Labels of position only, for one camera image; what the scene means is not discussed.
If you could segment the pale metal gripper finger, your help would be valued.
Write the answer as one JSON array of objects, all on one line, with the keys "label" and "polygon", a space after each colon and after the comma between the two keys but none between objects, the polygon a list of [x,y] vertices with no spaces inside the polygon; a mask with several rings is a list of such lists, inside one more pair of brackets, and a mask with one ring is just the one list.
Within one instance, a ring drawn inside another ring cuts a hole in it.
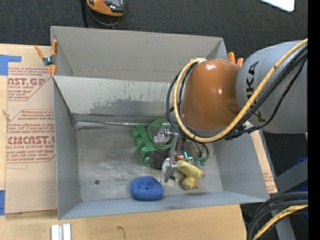
[{"label": "pale metal gripper finger", "polygon": [[170,171],[172,168],[172,164],[173,164],[172,160],[170,158],[166,158],[161,167],[162,171],[163,172]]},{"label": "pale metal gripper finger", "polygon": [[164,167],[164,183],[167,183],[170,177],[174,176],[175,172],[179,168],[178,164],[170,164]]}]

